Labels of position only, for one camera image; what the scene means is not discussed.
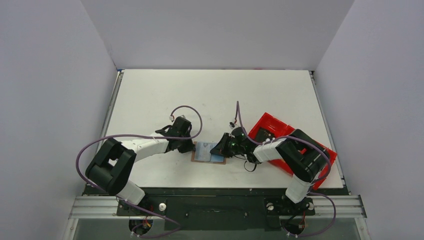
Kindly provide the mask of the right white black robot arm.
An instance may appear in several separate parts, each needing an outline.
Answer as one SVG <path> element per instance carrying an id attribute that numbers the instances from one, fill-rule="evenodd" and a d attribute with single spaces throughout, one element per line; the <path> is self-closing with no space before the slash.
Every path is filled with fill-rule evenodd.
<path id="1" fill-rule="evenodd" d="M 224 133 L 210 153 L 225 158 L 241 155 L 256 165 L 283 160 L 292 171 L 292 179 L 284 195 L 294 204 L 300 203 L 312 190 L 313 184 L 323 179 L 320 174 L 324 169 L 331 168 L 328 150 L 300 129 L 289 135 L 271 135 L 259 141 L 248 136 L 239 126 L 230 133 Z"/>

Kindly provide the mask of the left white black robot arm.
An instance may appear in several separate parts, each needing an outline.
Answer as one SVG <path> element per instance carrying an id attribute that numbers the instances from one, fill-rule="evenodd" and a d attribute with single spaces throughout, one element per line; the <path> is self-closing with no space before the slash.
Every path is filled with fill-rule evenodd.
<path id="1" fill-rule="evenodd" d="M 153 155 L 178 150 L 184 154 L 195 149 L 190 132 L 192 123 L 179 116 L 172 125 L 156 130 L 148 138 L 118 141 L 107 139 L 85 170 L 85 176 L 111 196 L 138 205 L 145 192 L 130 181 L 134 164 Z"/>

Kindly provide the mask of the brown leather card holder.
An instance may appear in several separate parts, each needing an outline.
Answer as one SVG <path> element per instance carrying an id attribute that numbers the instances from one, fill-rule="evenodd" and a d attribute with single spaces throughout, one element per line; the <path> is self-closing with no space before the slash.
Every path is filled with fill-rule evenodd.
<path id="1" fill-rule="evenodd" d="M 194 163 L 225 165 L 227 161 L 225 157 L 210 153 L 217 144 L 217 142 L 195 141 L 191 161 Z"/>

